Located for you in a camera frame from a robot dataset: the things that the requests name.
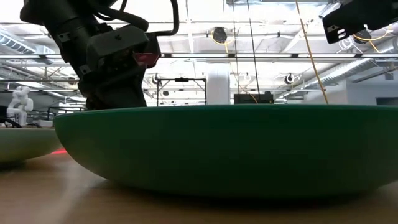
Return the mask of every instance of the wooden table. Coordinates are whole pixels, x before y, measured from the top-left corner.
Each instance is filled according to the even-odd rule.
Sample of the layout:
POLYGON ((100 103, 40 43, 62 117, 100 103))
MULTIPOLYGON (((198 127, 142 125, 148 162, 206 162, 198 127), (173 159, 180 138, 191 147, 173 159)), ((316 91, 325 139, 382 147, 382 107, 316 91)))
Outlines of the wooden table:
POLYGON ((329 205, 220 202, 121 187, 58 154, 0 171, 0 223, 398 223, 398 183, 329 205))

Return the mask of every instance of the humanoid robot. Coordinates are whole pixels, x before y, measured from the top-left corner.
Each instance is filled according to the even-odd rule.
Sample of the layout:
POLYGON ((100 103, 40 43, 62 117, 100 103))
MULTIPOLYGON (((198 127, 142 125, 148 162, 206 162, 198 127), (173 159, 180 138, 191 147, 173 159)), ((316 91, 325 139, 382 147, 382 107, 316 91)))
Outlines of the humanoid robot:
POLYGON ((19 86, 17 90, 12 92, 12 101, 8 105, 7 117, 11 120, 15 120, 15 116, 18 115, 17 122, 19 125, 26 126, 27 112, 33 110, 33 100, 28 97, 30 88, 26 86, 19 86))

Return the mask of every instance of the ceiling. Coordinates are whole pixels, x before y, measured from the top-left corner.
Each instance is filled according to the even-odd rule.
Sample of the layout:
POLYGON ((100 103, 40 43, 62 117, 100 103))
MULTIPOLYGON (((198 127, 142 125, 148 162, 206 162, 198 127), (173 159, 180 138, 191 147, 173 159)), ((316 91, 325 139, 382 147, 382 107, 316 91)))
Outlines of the ceiling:
MULTIPOLYGON (((19 19, 19 11, 23 1, 0 0, 0 28, 3 32, 13 35, 27 45, 44 45, 59 53, 54 41, 48 37, 42 26, 26 24, 19 19)), ((180 31, 172 37, 160 37, 160 48, 163 53, 186 54, 224 54, 228 53, 307 53, 307 45, 302 34, 299 15, 294 1, 250 1, 249 8, 245 1, 236 1, 234 10, 230 0, 178 0, 180 6, 180 31), (224 27, 229 35, 227 48, 214 42, 211 32, 215 27, 224 27)), ((364 52, 372 48, 370 44, 356 44, 351 39, 329 45, 325 38, 320 13, 328 1, 312 0, 300 1, 302 19, 306 25, 307 34, 313 53, 343 54, 364 52)), ((121 1, 113 8, 118 9, 121 1)), ((172 8, 170 1, 164 0, 129 0, 126 10, 129 13, 141 16, 150 22, 149 31, 170 30, 172 28, 172 8)), ((117 28, 124 26, 121 21, 112 21, 109 24, 117 28)), ((377 45, 395 34, 395 26, 374 31, 373 37, 386 34, 385 38, 375 41, 377 45)), ((19 54, 9 47, 0 46, 0 54, 19 54)), ((78 78, 71 67, 63 65, 62 60, 54 61, 54 66, 44 66, 33 60, 7 60, 7 62, 23 67, 36 74, 59 79, 78 78)), ((284 77, 294 74, 300 77, 297 82, 305 82, 314 77, 312 64, 309 60, 290 61, 272 60, 258 61, 256 66, 250 60, 195 60, 195 58, 162 58, 155 68, 147 70, 143 88, 151 90, 156 86, 151 82, 154 75, 162 78, 203 78, 209 71, 209 64, 230 63, 231 89, 238 88, 237 75, 242 80, 243 88, 255 89, 254 82, 258 76, 260 88, 284 88, 284 77)), ((324 60, 316 64, 320 72, 336 65, 334 61, 324 60)), ((34 75, 21 75, 21 78, 38 80, 34 75)), ((57 88, 76 89, 76 85, 67 82, 59 83, 57 88)), ((164 87, 173 89, 196 89, 197 91, 171 91, 168 96, 160 94, 160 102, 170 104, 203 104, 204 92, 198 83, 169 83, 164 87)), ((147 94, 150 105, 156 103, 155 92, 147 94)))

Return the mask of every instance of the cable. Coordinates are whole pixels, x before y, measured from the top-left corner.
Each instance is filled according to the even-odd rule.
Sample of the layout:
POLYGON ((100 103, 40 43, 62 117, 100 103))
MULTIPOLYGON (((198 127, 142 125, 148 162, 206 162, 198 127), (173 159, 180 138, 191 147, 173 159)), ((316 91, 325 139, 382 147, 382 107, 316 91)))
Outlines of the cable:
POLYGON ((377 47, 373 44, 373 42, 369 41, 369 43, 371 43, 372 47, 374 48, 374 50, 375 50, 377 53, 380 53, 379 49, 377 49, 377 47))
POLYGON ((256 81, 257 81, 257 90, 259 92, 259 99, 260 99, 260 84, 259 84, 259 75, 257 72, 257 60, 256 60, 256 48, 254 47, 254 36, 253 36, 253 26, 251 23, 251 15, 250 15, 250 5, 249 5, 249 0, 246 0, 246 3, 248 4, 248 13, 249 13, 249 24, 250 24, 250 34, 251 34, 251 44, 253 47, 253 60, 254 60, 254 69, 256 71, 256 81))
POLYGON ((157 31, 155 32, 156 36, 171 36, 180 30, 180 12, 178 10, 178 2, 177 0, 170 0, 173 7, 173 30, 171 31, 157 31))
MULTIPOLYGON (((121 6, 120 6, 119 11, 123 12, 123 11, 126 9, 126 6, 127 6, 127 0, 123 0, 122 4, 121 4, 121 6)), ((96 17, 98 17, 98 18, 104 20, 104 21, 113 21, 113 20, 114 20, 114 18, 110 18, 110 17, 103 16, 103 15, 101 15, 101 14, 98 13, 98 12, 94 13, 94 15, 95 15, 96 17)))
POLYGON ((359 40, 364 40, 364 41, 376 41, 376 40, 380 40, 380 39, 383 39, 383 38, 387 37, 388 33, 390 33, 390 31, 389 31, 389 30, 386 30, 386 33, 385 33, 383 36, 377 37, 377 38, 374 38, 374 39, 365 39, 365 38, 362 38, 362 37, 357 37, 355 34, 354 34, 353 36, 354 36, 355 38, 359 39, 359 40))
POLYGON ((96 0, 88 0, 88 3, 90 4, 90 7, 94 11, 97 12, 95 14, 95 16, 97 16, 97 17, 99 15, 99 13, 101 13, 106 16, 109 16, 109 18, 112 18, 112 19, 119 19, 121 21, 128 22, 128 23, 140 28, 141 30, 143 30, 145 32, 149 28, 149 22, 139 16, 136 16, 136 15, 124 12, 124 11, 111 9, 109 7, 103 6, 96 0))
POLYGON ((302 27, 302 29, 303 29, 303 33, 304 33, 304 37, 305 37, 305 42, 307 43, 308 52, 309 52, 309 54, 310 54, 310 58, 311 58, 311 62, 312 62, 313 71, 315 72, 315 76, 317 77, 319 86, 321 87, 323 97, 325 98, 325 102, 326 102, 326 104, 329 104, 328 97, 326 96, 325 89, 324 89, 323 84, 322 84, 322 81, 321 81, 321 79, 320 79, 320 77, 319 77, 317 67, 315 66, 315 62, 314 62, 313 55, 312 55, 312 51, 311 51, 311 47, 310 47, 310 42, 308 41, 307 31, 305 31, 304 22, 303 22, 303 19, 301 18, 299 2, 298 2, 297 0, 295 0, 295 2, 296 2, 296 6, 297 6, 298 16, 299 16, 300 22, 301 22, 301 27, 302 27))
MULTIPOLYGON (((233 10, 233 12, 235 13, 235 3, 234 3, 234 2, 235 2, 235 1, 232 1, 232 10, 233 10)), ((235 21, 235 15, 234 15, 234 40, 236 40, 236 21, 235 21)), ((238 53, 238 47, 236 46, 236 43, 235 43, 236 73, 239 75, 238 56, 236 55, 237 53, 238 53)), ((237 83, 238 83, 238 99, 240 100, 240 99, 241 99, 241 90, 240 90, 240 89, 243 90, 243 88, 241 87, 241 84, 239 83, 239 77, 236 77, 236 76, 235 76, 235 73, 234 73, 234 70, 233 70, 233 68, 232 68, 232 65, 229 64, 229 66, 231 67, 232 73, 233 73, 233 75, 234 75, 234 77, 235 77, 235 79, 236 79, 236 81, 237 81, 237 83)), ((250 94, 250 96, 254 99, 254 101, 256 102, 256 104, 259 104, 259 102, 257 101, 256 97, 254 97, 251 93, 249 93, 249 94, 250 94)))
POLYGON ((20 124, 18 124, 17 122, 8 119, 8 118, 0 118, 0 123, 10 123, 12 125, 13 128, 21 128, 22 126, 20 124))
POLYGON ((259 102, 257 101, 256 97, 254 97, 253 94, 251 94, 250 92, 248 92, 247 90, 245 90, 245 89, 241 86, 241 84, 239 84, 239 77, 237 77, 237 76, 239 76, 239 74, 238 74, 237 76, 235 76, 234 70, 232 70, 232 74, 234 75, 234 77, 235 77, 235 79, 236 79, 236 81, 237 81, 237 83, 238 83, 238 92, 240 92, 239 88, 241 88, 243 92, 249 94, 249 95, 251 96, 251 98, 254 99, 254 102, 256 102, 256 104, 259 104, 259 102))

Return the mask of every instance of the metal frame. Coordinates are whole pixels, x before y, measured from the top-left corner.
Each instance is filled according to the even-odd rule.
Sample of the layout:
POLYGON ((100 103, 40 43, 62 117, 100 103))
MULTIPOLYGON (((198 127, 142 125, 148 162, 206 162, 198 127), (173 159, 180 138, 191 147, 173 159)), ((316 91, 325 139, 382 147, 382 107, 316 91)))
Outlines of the metal frame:
MULTIPOLYGON (((249 54, 249 53, 238 53, 238 54, 204 54, 204 53, 163 53, 161 58, 182 58, 182 59, 221 59, 221 58, 229 58, 234 60, 238 59, 264 59, 273 61, 275 59, 285 59, 285 60, 310 60, 309 54, 306 53, 259 53, 259 54, 249 54)), ((384 59, 384 58, 398 58, 398 54, 313 54, 314 59, 331 59, 331 60, 345 60, 346 62, 352 60, 358 60, 361 58, 374 58, 374 59, 384 59)), ((52 54, 52 55, 38 55, 38 54, 29 54, 29 55, 12 55, 12 54, 0 54, 1 60, 33 60, 33 59, 52 59, 52 60, 62 60, 60 54, 52 54)))
POLYGON ((50 107, 48 107, 47 108, 47 121, 50 121, 50 113, 52 113, 51 109, 57 109, 57 110, 69 111, 69 112, 76 112, 76 110, 68 110, 66 108, 69 108, 69 107, 64 107, 64 106, 50 106, 50 107))
POLYGON ((198 84, 198 86, 200 86, 199 85, 199 83, 197 82, 197 81, 203 81, 203 82, 205 82, 205 88, 204 89, 202 89, 204 92, 205 92, 205 105, 207 105, 207 79, 206 78, 159 78, 158 80, 157 80, 157 83, 156 83, 156 106, 159 106, 159 91, 160 90, 163 90, 163 88, 167 85, 167 84, 169 84, 169 82, 171 82, 171 81, 174 81, 174 82, 189 82, 189 81, 194 81, 196 84, 198 84), (159 88, 160 86, 159 86, 159 83, 161 82, 161 81, 166 81, 166 83, 162 86, 162 88, 159 88))

